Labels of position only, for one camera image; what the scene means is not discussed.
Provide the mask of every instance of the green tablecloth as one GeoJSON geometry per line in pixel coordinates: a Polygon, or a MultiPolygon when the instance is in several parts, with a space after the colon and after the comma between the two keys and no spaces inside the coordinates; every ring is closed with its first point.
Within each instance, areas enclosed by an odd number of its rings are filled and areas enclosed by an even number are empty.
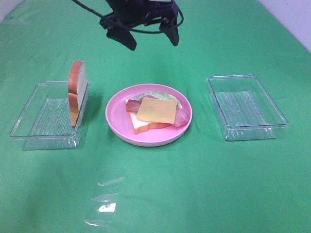
{"type": "MultiPolygon", "coordinates": [[[[111,12],[104,0],[84,3],[111,12]]],[[[80,232],[99,177],[116,170],[124,179],[102,232],[311,232],[311,53],[255,0],[177,3],[177,47],[134,33],[130,51],[70,0],[26,0],[0,24],[0,232],[80,232]],[[9,133],[34,86],[67,80],[74,60],[91,82],[84,144],[22,151],[9,133]],[[289,126],[277,139],[227,142],[206,78],[249,73],[289,126]],[[112,133],[106,104],[138,83],[187,96],[193,120],[182,137],[143,148],[112,133]]]]}

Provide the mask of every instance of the bread slice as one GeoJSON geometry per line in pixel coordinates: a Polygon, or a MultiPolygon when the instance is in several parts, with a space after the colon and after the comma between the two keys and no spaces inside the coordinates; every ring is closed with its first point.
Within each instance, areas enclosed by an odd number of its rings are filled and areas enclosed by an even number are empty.
{"type": "Polygon", "coordinates": [[[86,91],[86,66],[84,62],[74,61],[68,80],[68,100],[71,115],[71,125],[75,126],[86,91]]]}
{"type": "MultiPolygon", "coordinates": [[[[168,94],[166,92],[160,92],[160,91],[148,91],[148,92],[144,92],[138,96],[136,96],[135,98],[133,98],[134,100],[139,100],[140,98],[142,98],[143,96],[146,95],[150,95],[153,96],[157,99],[160,100],[177,100],[177,106],[181,107],[180,102],[178,101],[178,99],[171,95],[168,94]]],[[[134,129],[134,134],[138,134],[144,131],[147,131],[149,129],[161,129],[161,128],[165,128],[168,126],[171,126],[172,124],[170,123],[160,123],[160,122],[150,122],[150,121],[143,121],[143,120],[139,120],[137,118],[137,113],[128,113],[133,125],[133,129],[134,129]]]]}

